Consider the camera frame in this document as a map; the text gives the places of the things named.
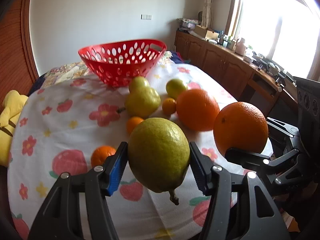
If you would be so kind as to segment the large orange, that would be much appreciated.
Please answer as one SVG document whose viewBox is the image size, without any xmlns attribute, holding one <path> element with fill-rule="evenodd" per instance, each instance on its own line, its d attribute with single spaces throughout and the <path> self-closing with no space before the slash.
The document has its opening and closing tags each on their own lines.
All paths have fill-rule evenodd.
<svg viewBox="0 0 320 240">
<path fill-rule="evenodd" d="M 215 98 L 211 98 L 202 89 L 183 91 L 176 100 L 176 113 L 180 122 L 193 131 L 213 130 L 219 111 Z"/>
<path fill-rule="evenodd" d="M 268 139 L 268 125 L 257 107 L 247 102 L 234 102 L 217 115 L 213 135 L 221 155 L 230 148 L 261 153 Z"/>
</svg>

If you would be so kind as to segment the small tangerine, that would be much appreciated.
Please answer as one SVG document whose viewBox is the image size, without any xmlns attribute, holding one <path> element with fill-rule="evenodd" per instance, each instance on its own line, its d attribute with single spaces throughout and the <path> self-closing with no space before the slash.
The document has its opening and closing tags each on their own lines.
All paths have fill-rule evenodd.
<svg viewBox="0 0 320 240">
<path fill-rule="evenodd" d="M 107 157 L 112 156 L 116 153 L 116 149 L 103 145 L 94 150 L 91 155 L 91 167 L 94 168 L 96 166 L 102 166 Z"/>
<path fill-rule="evenodd" d="M 176 100 L 174 98 L 166 98 L 162 103 L 162 111 L 165 115 L 172 115 L 176 112 Z"/>
<path fill-rule="evenodd" d="M 133 116 L 131 118 L 129 118 L 126 122 L 126 131 L 127 134 L 130 135 L 132 133 L 132 131 L 135 129 L 135 127 L 137 125 L 139 125 L 141 122 L 143 122 L 144 119 L 140 118 L 138 116 Z"/>
</svg>

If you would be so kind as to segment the large green-yellow pear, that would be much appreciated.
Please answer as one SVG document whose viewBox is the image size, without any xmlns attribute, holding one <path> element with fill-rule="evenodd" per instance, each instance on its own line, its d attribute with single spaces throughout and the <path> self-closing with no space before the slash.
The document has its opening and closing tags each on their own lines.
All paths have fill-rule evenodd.
<svg viewBox="0 0 320 240">
<path fill-rule="evenodd" d="M 135 178 L 154 193 L 168 192 L 179 204 L 175 190 L 184 181 L 190 161 L 189 142 L 174 122 L 148 118 L 132 131 L 128 142 L 129 166 Z"/>
</svg>

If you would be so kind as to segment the green apple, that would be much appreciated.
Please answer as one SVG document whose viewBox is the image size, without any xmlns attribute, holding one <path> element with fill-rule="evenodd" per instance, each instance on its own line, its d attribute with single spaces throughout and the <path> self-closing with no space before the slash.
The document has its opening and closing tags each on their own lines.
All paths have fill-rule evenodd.
<svg viewBox="0 0 320 240">
<path fill-rule="evenodd" d="M 188 90 L 188 86 L 180 79 L 171 79 L 167 82 L 165 89 L 168 97 L 177 99 L 182 92 Z"/>
<path fill-rule="evenodd" d="M 137 76 L 133 78 L 129 84 L 129 92 L 133 93 L 135 90 L 142 87 L 149 87 L 150 84 L 146 78 L 143 76 Z"/>
</svg>

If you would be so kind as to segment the yellow-green pear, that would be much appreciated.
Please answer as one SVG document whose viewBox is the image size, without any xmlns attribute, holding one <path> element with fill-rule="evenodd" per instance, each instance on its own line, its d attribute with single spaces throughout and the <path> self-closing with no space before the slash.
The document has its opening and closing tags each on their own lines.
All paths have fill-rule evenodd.
<svg viewBox="0 0 320 240">
<path fill-rule="evenodd" d="M 131 117 L 137 116 L 146 119 L 157 111 L 160 104 L 161 97 L 154 88 L 139 87 L 127 95 L 124 107 L 120 107 L 116 112 L 120 114 L 123 111 L 127 111 Z"/>
</svg>

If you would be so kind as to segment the brown wooden cabinet row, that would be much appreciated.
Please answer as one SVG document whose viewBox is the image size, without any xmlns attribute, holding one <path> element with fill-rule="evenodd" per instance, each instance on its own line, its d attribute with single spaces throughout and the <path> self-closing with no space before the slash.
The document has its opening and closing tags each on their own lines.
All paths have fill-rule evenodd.
<svg viewBox="0 0 320 240">
<path fill-rule="evenodd" d="M 203 70 L 236 100 L 249 102 L 273 118 L 298 115 L 297 103 L 281 84 L 236 53 L 180 30 L 174 45 L 182 59 Z"/>
</svg>

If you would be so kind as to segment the white floral fruit-print cloth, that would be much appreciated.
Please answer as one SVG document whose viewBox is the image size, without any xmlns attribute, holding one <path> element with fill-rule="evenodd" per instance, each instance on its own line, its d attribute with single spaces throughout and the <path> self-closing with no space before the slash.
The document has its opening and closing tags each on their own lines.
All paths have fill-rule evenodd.
<svg viewBox="0 0 320 240">
<path fill-rule="evenodd" d="M 117 148 L 129 138 L 128 115 L 121 112 L 128 89 L 109 89 L 96 75 L 68 80 L 29 96 L 11 143 L 8 195 L 12 218 L 23 239 L 57 177 L 91 169 L 100 146 Z M 139 183 L 131 170 L 107 199 L 120 239 L 189 239 L 202 230 L 209 198 L 198 190 L 191 171 L 176 189 L 156 194 Z"/>
</svg>

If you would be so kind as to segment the yellow plush toy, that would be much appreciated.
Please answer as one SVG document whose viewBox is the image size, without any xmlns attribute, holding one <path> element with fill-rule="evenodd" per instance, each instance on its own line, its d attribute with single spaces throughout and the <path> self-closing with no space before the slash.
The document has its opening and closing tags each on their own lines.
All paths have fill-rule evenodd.
<svg viewBox="0 0 320 240">
<path fill-rule="evenodd" d="M 1 166 L 7 167 L 10 161 L 10 147 L 14 131 L 22 109 L 28 100 L 16 90 L 11 90 L 4 97 L 1 112 L 0 158 Z"/>
</svg>

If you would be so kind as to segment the cardboard box on cabinet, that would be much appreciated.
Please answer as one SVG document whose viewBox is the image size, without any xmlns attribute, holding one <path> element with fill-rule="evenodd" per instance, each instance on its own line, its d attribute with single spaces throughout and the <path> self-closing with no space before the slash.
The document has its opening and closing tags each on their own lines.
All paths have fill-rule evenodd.
<svg viewBox="0 0 320 240">
<path fill-rule="evenodd" d="M 196 25 L 194 32 L 199 35 L 200 37 L 206 39 L 206 40 L 216 40 L 218 38 L 218 33 L 211 31 L 207 29 L 206 27 L 203 27 L 201 25 Z"/>
</svg>

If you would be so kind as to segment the beige window curtain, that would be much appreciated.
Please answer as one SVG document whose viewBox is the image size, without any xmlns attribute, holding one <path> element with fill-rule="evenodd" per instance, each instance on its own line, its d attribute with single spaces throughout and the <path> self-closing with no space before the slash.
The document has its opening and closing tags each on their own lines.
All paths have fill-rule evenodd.
<svg viewBox="0 0 320 240">
<path fill-rule="evenodd" d="M 212 6 L 214 0 L 204 0 L 202 10 L 202 23 L 201 25 L 206 28 L 212 27 Z"/>
</svg>

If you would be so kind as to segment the red perforated plastic basket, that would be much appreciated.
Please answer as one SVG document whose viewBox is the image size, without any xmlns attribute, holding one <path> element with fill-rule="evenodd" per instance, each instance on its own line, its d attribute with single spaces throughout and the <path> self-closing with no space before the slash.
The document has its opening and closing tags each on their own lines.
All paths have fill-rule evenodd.
<svg viewBox="0 0 320 240">
<path fill-rule="evenodd" d="M 138 39 L 86 46 L 78 54 L 104 84 L 119 88 L 137 76 L 146 77 L 166 51 L 160 40 Z"/>
</svg>

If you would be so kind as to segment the white wall switch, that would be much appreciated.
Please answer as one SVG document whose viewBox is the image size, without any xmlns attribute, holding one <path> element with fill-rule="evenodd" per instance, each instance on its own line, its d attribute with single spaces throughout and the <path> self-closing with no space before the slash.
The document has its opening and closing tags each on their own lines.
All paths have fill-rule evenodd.
<svg viewBox="0 0 320 240">
<path fill-rule="evenodd" d="M 141 15 L 142 20 L 152 20 L 152 15 Z"/>
</svg>

